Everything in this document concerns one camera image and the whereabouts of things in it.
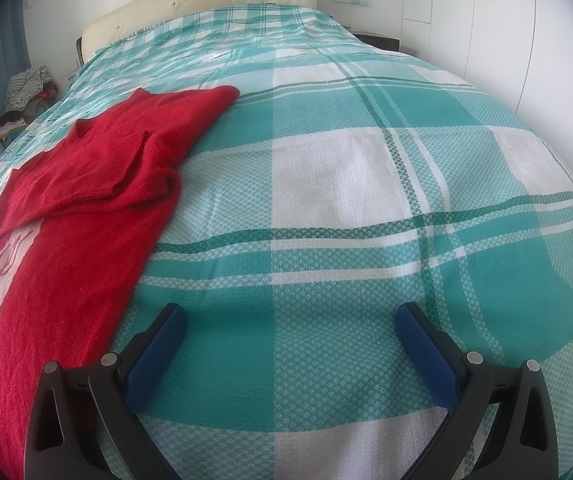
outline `clothes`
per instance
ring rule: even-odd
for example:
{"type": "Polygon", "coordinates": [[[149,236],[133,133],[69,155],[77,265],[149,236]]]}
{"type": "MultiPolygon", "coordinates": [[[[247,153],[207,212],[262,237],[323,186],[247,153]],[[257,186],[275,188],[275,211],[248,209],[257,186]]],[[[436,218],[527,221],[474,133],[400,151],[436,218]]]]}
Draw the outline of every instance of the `clothes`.
{"type": "Polygon", "coordinates": [[[17,120],[22,118],[22,112],[17,110],[12,110],[10,112],[6,112],[4,115],[0,117],[0,127],[4,126],[6,123],[13,123],[17,120]]]}
{"type": "Polygon", "coordinates": [[[18,126],[17,128],[12,129],[9,133],[7,133],[4,137],[0,139],[4,148],[8,148],[10,144],[17,139],[24,130],[26,130],[27,126],[18,126]]]}
{"type": "Polygon", "coordinates": [[[36,97],[50,100],[57,96],[57,92],[59,92],[57,84],[54,81],[49,81],[44,83],[44,89],[36,97]]]}
{"type": "Polygon", "coordinates": [[[44,85],[52,81],[46,67],[38,66],[20,72],[9,79],[6,95],[6,111],[22,111],[33,97],[38,95],[44,85]]]}
{"type": "Polygon", "coordinates": [[[238,93],[138,89],[11,172],[0,196],[0,467],[11,480],[23,477],[42,366],[108,349],[180,195],[177,165],[238,93]]]}
{"type": "Polygon", "coordinates": [[[3,126],[0,126],[0,139],[4,138],[8,133],[17,128],[26,128],[27,126],[28,124],[26,124],[24,117],[19,118],[17,121],[13,121],[12,123],[6,123],[3,126]]]}

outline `bedsheet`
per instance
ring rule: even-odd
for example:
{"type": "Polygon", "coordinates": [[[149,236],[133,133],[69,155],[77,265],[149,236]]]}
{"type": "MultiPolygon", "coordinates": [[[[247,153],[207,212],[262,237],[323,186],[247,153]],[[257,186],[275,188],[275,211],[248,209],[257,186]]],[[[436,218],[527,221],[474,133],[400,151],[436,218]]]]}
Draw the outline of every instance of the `bedsheet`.
{"type": "Polygon", "coordinates": [[[540,362],[571,476],[573,175],[448,72],[313,9],[183,16],[89,60],[2,155],[0,192],[10,168],[138,87],[221,84],[241,96],[179,168],[180,202],[113,343],[167,302],[188,312],[140,414],[182,478],[401,477],[444,416],[394,335],[407,301],[465,351],[540,362]]]}

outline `white stripe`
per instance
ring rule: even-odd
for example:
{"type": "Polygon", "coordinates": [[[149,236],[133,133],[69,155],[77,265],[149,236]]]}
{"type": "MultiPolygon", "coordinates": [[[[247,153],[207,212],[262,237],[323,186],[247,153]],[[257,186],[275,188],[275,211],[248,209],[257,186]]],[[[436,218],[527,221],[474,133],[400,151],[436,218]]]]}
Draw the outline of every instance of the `white stripe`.
{"type": "Polygon", "coordinates": [[[554,202],[552,204],[535,204],[535,211],[557,211],[557,209],[565,209],[567,207],[573,207],[573,198],[562,200],[561,202],[554,202]]]}
{"type": "MultiPolygon", "coordinates": [[[[427,240],[429,244],[429,253],[435,252],[432,245],[432,239],[427,240]]],[[[429,267],[433,269],[433,286],[435,287],[435,304],[437,305],[437,315],[439,317],[440,323],[444,331],[449,333],[457,346],[464,348],[464,342],[458,337],[457,333],[453,329],[453,322],[451,321],[451,316],[449,314],[448,308],[446,306],[445,293],[444,293],[444,280],[442,277],[442,269],[437,265],[436,258],[429,258],[429,267]]]]}
{"type": "Polygon", "coordinates": [[[357,73],[355,73],[352,70],[354,68],[358,69],[362,75],[366,75],[366,76],[372,76],[373,75],[362,66],[361,61],[355,61],[355,62],[351,62],[351,63],[340,63],[339,65],[345,70],[345,72],[348,73],[348,75],[351,75],[351,76],[357,76],[357,73]]]}
{"type": "Polygon", "coordinates": [[[573,220],[571,220],[570,222],[566,222],[564,224],[553,225],[550,227],[543,227],[541,228],[541,235],[542,236],[554,235],[562,233],[564,231],[570,231],[571,229],[573,229],[573,220]]]}
{"type": "Polygon", "coordinates": [[[325,430],[276,433],[275,480],[401,478],[440,426],[446,410],[429,408],[325,430]]]}
{"type": "Polygon", "coordinates": [[[422,213],[425,214],[430,213],[431,208],[428,205],[428,200],[426,199],[424,190],[422,189],[422,186],[419,183],[419,179],[417,178],[417,174],[415,173],[415,168],[413,168],[413,164],[410,161],[409,155],[407,155],[404,146],[402,146],[402,143],[399,140],[399,135],[397,134],[397,131],[395,130],[395,128],[388,128],[388,130],[391,133],[391,137],[393,137],[393,142],[395,143],[395,147],[397,148],[399,157],[402,159],[404,166],[406,166],[411,186],[413,186],[413,190],[415,190],[415,196],[417,197],[419,208],[422,210],[422,213]]]}
{"type": "Polygon", "coordinates": [[[444,174],[442,173],[438,165],[435,163],[435,159],[426,149],[424,142],[422,142],[422,140],[419,138],[419,135],[417,134],[415,129],[409,128],[409,132],[413,137],[413,140],[415,140],[415,145],[420,150],[420,153],[422,153],[422,155],[424,156],[424,160],[426,160],[426,163],[428,164],[431,173],[433,173],[433,178],[437,182],[437,185],[439,186],[440,191],[442,192],[442,200],[444,200],[444,211],[450,211],[451,194],[448,191],[448,186],[446,185],[446,179],[444,178],[444,174]]]}
{"type": "MultiPolygon", "coordinates": [[[[459,246],[452,251],[441,254],[438,257],[428,259],[431,268],[435,268],[452,260],[460,260],[461,255],[474,254],[486,251],[494,247],[521,242],[530,238],[537,238],[549,234],[559,234],[573,229],[573,221],[566,222],[552,228],[530,229],[518,233],[498,235],[485,240],[471,242],[459,246]]],[[[183,278],[159,278],[143,276],[141,284],[164,286],[184,290],[210,290],[214,288],[226,288],[233,286],[257,286],[257,285],[292,285],[295,283],[319,283],[319,282],[346,282],[361,280],[385,280],[416,274],[421,270],[419,260],[394,267],[378,267],[371,269],[324,269],[324,270],[294,270],[291,272],[275,272],[272,274],[239,274],[223,276],[207,280],[186,280],[183,278]]]]}
{"type": "Polygon", "coordinates": [[[151,254],[149,261],[156,262],[160,260],[173,260],[180,262],[206,262],[208,260],[216,260],[222,256],[230,256],[232,254],[257,253],[269,250],[271,250],[271,246],[268,240],[260,242],[239,242],[236,244],[225,245],[224,247],[209,249],[207,251],[200,251],[199,253],[160,251],[159,253],[151,254]]]}
{"type": "Polygon", "coordinates": [[[275,272],[271,275],[272,285],[292,285],[294,283],[351,282],[355,280],[386,280],[408,276],[420,271],[420,261],[394,267],[375,269],[329,269],[294,270],[275,272]]]}
{"type": "MultiPolygon", "coordinates": [[[[457,235],[453,234],[453,238],[457,240],[457,235]]],[[[456,248],[455,254],[458,257],[458,263],[460,267],[460,281],[461,288],[464,291],[464,296],[469,304],[469,311],[471,313],[471,320],[477,332],[484,338],[487,344],[490,346],[493,356],[497,360],[498,364],[504,363],[504,350],[502,345],[497,340],[497,338],[490,333],[489,327],[484,319],[484,314],[479,306],[479,299],[477,298],[477,293],[475,292],[475,286],[473,285],[473,280],[471,280],[471,275],[469,273],[469,264],[466,259],[466,250],[458,252],[456,248]]]]}
{"type": "Polygon", "coordinates": [[[392,247],[417,240],[417,229],[377,238],[299,238],[294,240],[272,240],[272,251],[295,249],[369,249],[392,247]]]}

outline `bed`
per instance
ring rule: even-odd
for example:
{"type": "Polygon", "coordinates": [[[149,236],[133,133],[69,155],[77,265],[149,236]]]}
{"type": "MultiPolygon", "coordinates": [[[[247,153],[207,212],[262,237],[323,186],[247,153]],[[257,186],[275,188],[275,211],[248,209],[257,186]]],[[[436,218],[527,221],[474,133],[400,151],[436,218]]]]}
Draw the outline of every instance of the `bed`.
{"type": "MultiPolygon", "coordinates": [[[[161,20],[155,1],[134,5],[130,28],[118,10],[85,32],[64,99],[0,158],[0,193],[11,168],[136,88],[240,90],[178,169],[180,201],[112,344],[169,302],[188,312],[182,349],[140,413],[173,468],[185,480],[400,478],[445,414],[394,335],[397,307],[415,301],[462,349],[540,363],[569,478],[566,165],[489,95],[362,44],[314,0],[161,20]]],[[[103,451],[127,478],[106,438],[103,451]]]]}

